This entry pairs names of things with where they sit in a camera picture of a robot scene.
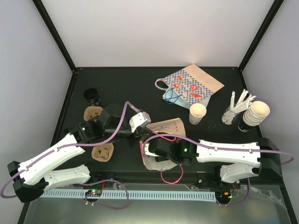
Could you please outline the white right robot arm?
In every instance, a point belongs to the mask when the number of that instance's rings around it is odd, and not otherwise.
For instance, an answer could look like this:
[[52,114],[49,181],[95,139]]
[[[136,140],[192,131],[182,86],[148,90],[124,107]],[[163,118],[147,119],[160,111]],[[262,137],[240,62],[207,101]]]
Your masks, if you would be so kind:
[[205,140],[180,139],[168,141],[158,137],[144,147],[145,154],[179,165],[189,165],[193,159],[199,163],[221,162],[212,177],[214,186],[225,187],[240,179],[260,177],[268,181],[282,180],[279,149],[267,138],[258,142],[232,144]]

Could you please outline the cream pink Cakes paper bag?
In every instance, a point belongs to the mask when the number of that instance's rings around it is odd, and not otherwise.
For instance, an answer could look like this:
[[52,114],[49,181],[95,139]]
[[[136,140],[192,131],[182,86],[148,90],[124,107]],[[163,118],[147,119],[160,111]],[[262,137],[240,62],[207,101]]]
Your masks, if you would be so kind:
[[181,175],[176,181],[167,181],[163,177],[163,172],[170,170],[177,166],[167,158],[167,154],[170,151],[171,146],[174,146],[178,142],[177,135],[186,136],[184,123],[180,118],[160,121],[147,125],[154,135],[169,134],[170,136],[161,136],[150,140],[143,146],[143,142],[140,142],[140,149],[142,155],[142,161],[147,170],[159,171],[161,179],[167,184],[177,184],[182,179],[184,170],[180,165]]

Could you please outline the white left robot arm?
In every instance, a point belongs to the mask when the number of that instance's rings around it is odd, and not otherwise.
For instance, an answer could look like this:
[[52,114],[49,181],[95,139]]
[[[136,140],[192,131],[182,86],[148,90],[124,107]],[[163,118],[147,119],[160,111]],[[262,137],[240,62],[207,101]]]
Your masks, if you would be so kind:
[[99,162],[107,162],[114,152],[113,143],[120,139],[128,141],[143,140],[147,132],[149,115],[129,102],[124,106],[111,104],[106,108],[89,106],[84,112],[84,121],[71,129],[58,143],[25,161],[13,161],[7,168],[11,176],[15,194],[7,196],[0,189],[2,198],[19,198],[23,203],[39,198],[45,191],[70,184],[96,186],[100,174],[82,164],[75,168],[57,170],[69,159],[85,153],[92,148],[91,156]]

